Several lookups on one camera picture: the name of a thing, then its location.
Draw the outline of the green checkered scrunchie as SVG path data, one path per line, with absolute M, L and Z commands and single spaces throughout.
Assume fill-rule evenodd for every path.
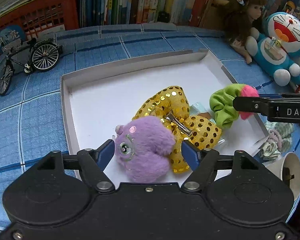
M 272 161 L 292 147 L 294 125 L 291 123 L 269 121 L 266 121 L 264 125 L 269 136 L 260 147 L 258 155 L 264 161 Z

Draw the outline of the blue Doraemon plush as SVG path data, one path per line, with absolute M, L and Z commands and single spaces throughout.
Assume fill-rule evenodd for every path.
M 277 85 L 299 86 L 300 21 L 286 12 L 275 12 L 264 19 L 263 31 L 251 28 L 247 52 Z

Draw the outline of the gold sequin bow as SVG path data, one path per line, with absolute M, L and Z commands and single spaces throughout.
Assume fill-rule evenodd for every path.
M 222 129 L 208 118 L 190 114 L 190 105 L 180 86 L 166 87 L 147 99 L 133 119 L 156 116 L 175 137 L 175 146 L 169 155 L 175 174 L 190 170 L 181 154 L 181 144 L 190 141 L 198 149 L 214 148 L 221 139 Z

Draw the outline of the white paper cup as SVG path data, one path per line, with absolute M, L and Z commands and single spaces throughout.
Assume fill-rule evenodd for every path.
M 284 157 L 263 164 L 269 171 L 277 176 L 293 193 L 294 200 L 300 195 L 300 160 L 294 152 Z

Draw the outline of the miniature black bicycle model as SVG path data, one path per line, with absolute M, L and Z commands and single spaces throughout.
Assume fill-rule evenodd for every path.
M 13 58 L 23 51 L 28 51 L 26 62 L 21 63 Z M 58 44 L 53 38 L 46 38 L 41 41 L 32 38 L 26 44 L 21 44 L 16 49 L 11 48 L 6 56 L 6 62 L 0 75 L 0 96 L 5 96 L 9 90 L 16 64 L 22 67 L 26 75 L 36 71 L 47 72 L 55 67 L 62 53 L 63 46 Z

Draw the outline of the brown haired monkey doll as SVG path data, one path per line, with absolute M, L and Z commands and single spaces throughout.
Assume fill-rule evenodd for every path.
M 218 8 L 221 30 L 228 44 L 249 64 L 252 57 L 245 48 L 253 23 L 262 16 L 266 0 L 226 0 Z

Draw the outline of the purple plush monster toy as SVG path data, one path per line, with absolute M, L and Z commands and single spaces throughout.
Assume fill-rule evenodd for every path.
M 170 169 L 175 139 L 156 116 L 145 116 L 115 128 L 115 156 L 135 183 L 153 183 Z

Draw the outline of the white shallow cardboard tray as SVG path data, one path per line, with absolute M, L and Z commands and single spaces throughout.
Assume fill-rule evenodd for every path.
M 117 125 L 151 110 L 151 103 L 185 96 L 183 110 L 200 103 L 235 78 L 207 49 L 174 51 L 99 64 L 61 78 L 61 100 L 70 154 L 98 148 Z

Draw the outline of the red plastic crate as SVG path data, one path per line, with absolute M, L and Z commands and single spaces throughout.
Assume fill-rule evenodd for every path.
M 0 17 L 0 31 L 17 25 L 30 40 L 46 29 L 63 25 L 66 30 L 79 28 L 78 0 L 32 0 Z

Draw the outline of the green and pink scrunchie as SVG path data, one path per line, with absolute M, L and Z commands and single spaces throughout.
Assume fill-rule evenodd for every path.
M 233 101 L 238 96 L 259 97 L 257 90 L 246 84 L 233 83 L 214 92 L 209 99 L 209 107 L 214 112 L 214 120 L 218 127 L 228 129 L 239 117 L 248 119 L 252 113 L 239 112 L 234 109 Z

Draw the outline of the row of upright books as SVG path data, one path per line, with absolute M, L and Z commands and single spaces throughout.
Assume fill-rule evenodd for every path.
M 173 23 L 201 27 L 213 0 L 79 0 L 79 24 Z

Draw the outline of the blue checkered tablecloth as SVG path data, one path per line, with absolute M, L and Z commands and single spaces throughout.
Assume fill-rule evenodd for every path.
M 2 205 L 4 189 L 51 150 L 68 150 L 60 96 L 64 74 L 130 57 L 206 48 L 238 82 L 266 94 L 291 92 L 255 63 L 247 65 L 216 30 L 152 23 L 87 27 L 49 37 L 63 47 L 55 68 L 31 75 L 16 70 L 7 94 L 0 96 L 0 232 L 10 222 Z M 0 56 L 0 70 L 5 59 Z

